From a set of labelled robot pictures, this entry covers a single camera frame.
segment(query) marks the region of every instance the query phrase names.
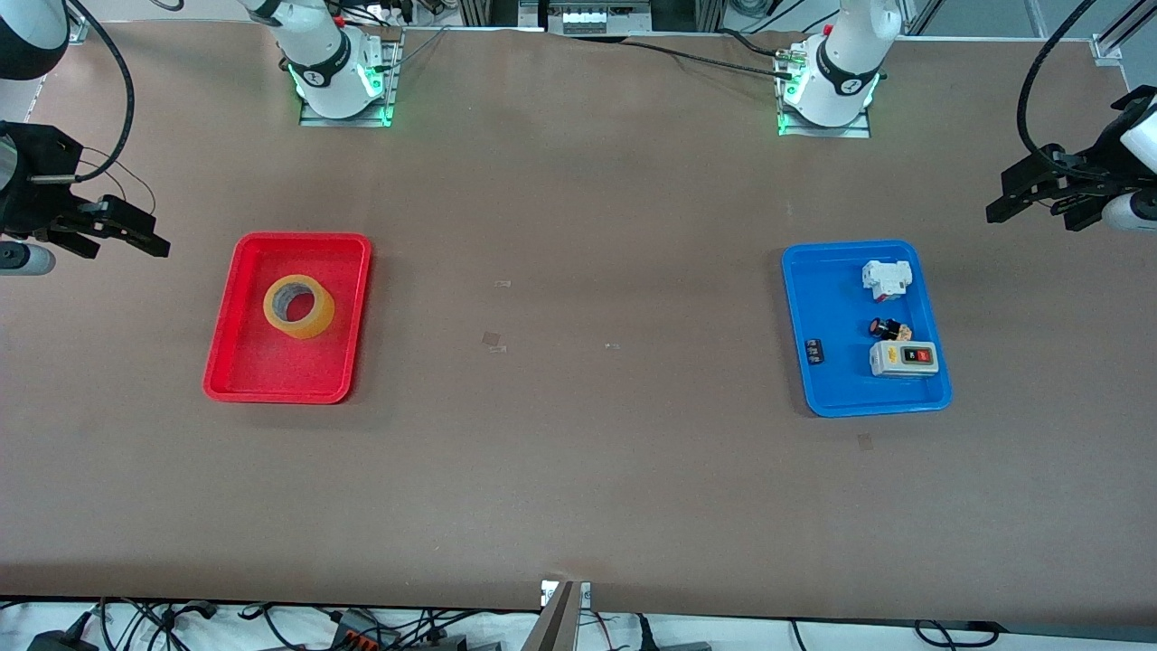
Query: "red tray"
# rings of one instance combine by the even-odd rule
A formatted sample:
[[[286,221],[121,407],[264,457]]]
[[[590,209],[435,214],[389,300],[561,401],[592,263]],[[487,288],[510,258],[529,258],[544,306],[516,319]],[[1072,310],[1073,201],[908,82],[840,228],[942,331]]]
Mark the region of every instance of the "red tray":
[[[349,393],[371,245],[354,232],[250,232],[237,242],[205,368],[222,402],[333,405]],[[265,291],[290,273],[333,296],[330,327],[295,340],[265,319]]]

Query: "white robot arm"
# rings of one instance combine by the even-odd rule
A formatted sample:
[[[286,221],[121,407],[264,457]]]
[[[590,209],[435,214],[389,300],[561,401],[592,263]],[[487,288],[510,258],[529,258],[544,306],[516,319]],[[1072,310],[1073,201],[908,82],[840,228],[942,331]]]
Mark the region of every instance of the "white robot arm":
[[[840,0],[831,31],[791,46],[803,54],[783,102],[820,126],[843,126],[871,101],[879,66],[900,35],[897,0]]]
[[[322,117],[352,117],[382,96],[377,36],[353,25],[339,28],[323,0],[238,1],[277,37],[297,93]]]
[[[68,45],[66,0],[0,0],[0,79],[44,75]],[[0,121],[0,275],[47,273],[56,258],[30,238],[53,243],[82,257],[95,257],[93,238],[125,239],[164,257],[169,242],[153,232],[155,217],[124,199],[105,194],[89,201],[71,185],[98,176],[124,147],[132,125],[132,79],[108,34],[79,0],[67,0],[93,22],[112,50],[128,97],[125,125],[112,156],[93,171],[78,173],[83,145],[53,126]],[[358,114],[385,90],[382,40],[348,25],[339,28],[323,0],[238,0],[253,21],[270,28],[296,81],[297,93],[318,114],[341,119]]]

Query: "yellow tape roll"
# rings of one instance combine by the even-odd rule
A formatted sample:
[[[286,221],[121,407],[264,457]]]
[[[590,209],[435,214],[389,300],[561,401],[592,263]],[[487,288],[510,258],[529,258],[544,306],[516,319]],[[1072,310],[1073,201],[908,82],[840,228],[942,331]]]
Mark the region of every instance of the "yellow tape roll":
[[[302,295],[312,294],[314,309],[297,320],[288,319],[289,302]],[[265,318],[274,328],[297,340],[316,338],[330,327],[333,320],[333,296],[317,280],[295,273],[278,280],[265,291]]]

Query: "plastic tray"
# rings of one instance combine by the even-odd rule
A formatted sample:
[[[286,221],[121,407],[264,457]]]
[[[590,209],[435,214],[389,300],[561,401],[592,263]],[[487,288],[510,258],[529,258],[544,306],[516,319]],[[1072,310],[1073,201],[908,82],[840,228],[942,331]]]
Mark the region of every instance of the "plastic tray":
[[[349,393],[371,245],[352,232],[251,232],[237,242],[202,389],[223,402],[332,405]],[[333,296],[330,327],[294,340],[265,319],[263,301],[290,273]]]
[[[912,284],[896,299],[877,303],[861,280],[869,260],[908,260]],[[796,244],[783,251],[783,281],[795,331],[808,406],[819,416],[870,416],[935,412],[952,402],[946,354],[941,346],[916,250],[900,239]],[[931,378],[876,378],[868,352],[875,317],[911,325],[914,340],[933,342],[941,371]],[[820,340],[821,364],[809,364],[804,342]]]

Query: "blue tray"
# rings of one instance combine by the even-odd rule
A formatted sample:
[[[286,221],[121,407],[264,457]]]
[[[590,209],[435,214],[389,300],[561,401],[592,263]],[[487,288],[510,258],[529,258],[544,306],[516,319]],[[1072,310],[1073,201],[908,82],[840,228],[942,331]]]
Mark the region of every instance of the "blue tray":
[[[872,259],[908,260],[913,281],[907,293],[874,301],[861,280],[864,264]],[[900,239],[796,244],[783,251],[782,264],[803,391],[812,412],[837,419],[936,412],[952,402],[944,348],[912,244]],[[868,352],[878,340],[868,334],[868,324],[877,316],[907,323],[914,340],[935,343],[939,373],[919,379],[874,377]],[[808,364],[808,340],[820,340],[821,364]]]

